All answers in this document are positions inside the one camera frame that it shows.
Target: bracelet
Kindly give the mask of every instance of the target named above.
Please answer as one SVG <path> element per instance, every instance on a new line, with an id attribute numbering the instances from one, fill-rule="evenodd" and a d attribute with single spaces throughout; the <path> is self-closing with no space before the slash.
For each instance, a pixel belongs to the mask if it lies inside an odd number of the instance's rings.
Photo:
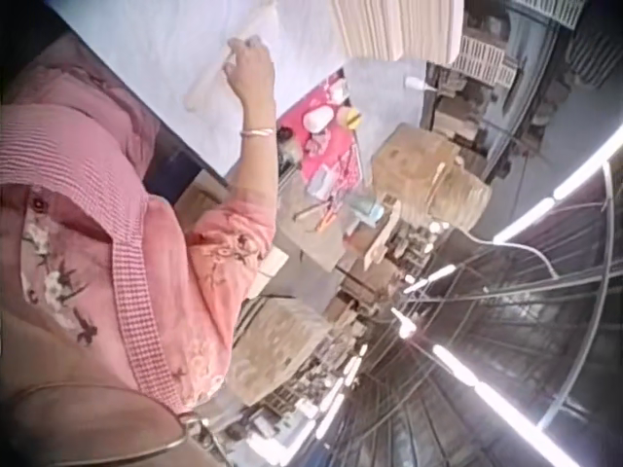
<path id="1" fill-rule="evenodd" d="M 240 132 L 240 136 L 243 138 L 251 136 L 271 136 L 273 134 L 275 134 L 274 128 L 244 129 Z"/>

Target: white tabletop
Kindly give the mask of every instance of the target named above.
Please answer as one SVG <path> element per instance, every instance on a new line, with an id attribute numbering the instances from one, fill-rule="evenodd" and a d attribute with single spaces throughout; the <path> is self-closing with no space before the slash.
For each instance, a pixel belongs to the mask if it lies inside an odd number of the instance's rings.
<path id="1" fill-rule="evenodd" d="M 50 0 L 50 5 L 152 111 L 220 175 L 239 153 L 241 109 L 223 89 L 206 111 L 183 99 L 219 60 L 261 0 Z M 275 62 L 275 100 L 286 111 L 346 57 L 328 0 L 277 0 L 266 30 Z"/>

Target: shirt sleeve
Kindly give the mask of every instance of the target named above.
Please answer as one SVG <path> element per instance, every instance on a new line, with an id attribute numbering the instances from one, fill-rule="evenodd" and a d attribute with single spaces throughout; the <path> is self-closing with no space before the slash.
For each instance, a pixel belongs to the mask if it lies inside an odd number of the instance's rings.
<path id="1" fill-rule="evenodd" d="M 242 301 L 275 236 L 276 206 L 236 191 L 187 233 L 191 270 L 226 348 L 233 345 Z"/>

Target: hand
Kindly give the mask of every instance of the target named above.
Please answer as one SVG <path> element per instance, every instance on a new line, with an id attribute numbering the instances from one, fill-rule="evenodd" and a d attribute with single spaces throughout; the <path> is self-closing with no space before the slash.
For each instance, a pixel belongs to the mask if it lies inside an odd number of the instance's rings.
<path id="1" fill-rule="evenodd" d="M 246 42 L 230 39 L 228 42 L 236 57 L 236 64 L 223 67 L 232 90 L 242 107 L 249 112 L 262 112 L 275 108 L 275 68 L 271 55 L 259 37 Z"/>

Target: checkered apron strap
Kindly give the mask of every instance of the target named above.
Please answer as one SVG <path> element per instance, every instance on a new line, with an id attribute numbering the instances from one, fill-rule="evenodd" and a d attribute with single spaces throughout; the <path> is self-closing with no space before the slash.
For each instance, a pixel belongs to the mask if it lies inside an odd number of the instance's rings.
<path id="1" fill-rule="evenodd" d="M 65 107 L 2 108 L 0 185 L 42 187 L 71 199 L 112 238 L 119 327 L 139 389 L 182 409 L 151 307 L 142 251 L 148 196 L 117 141 Z"/>

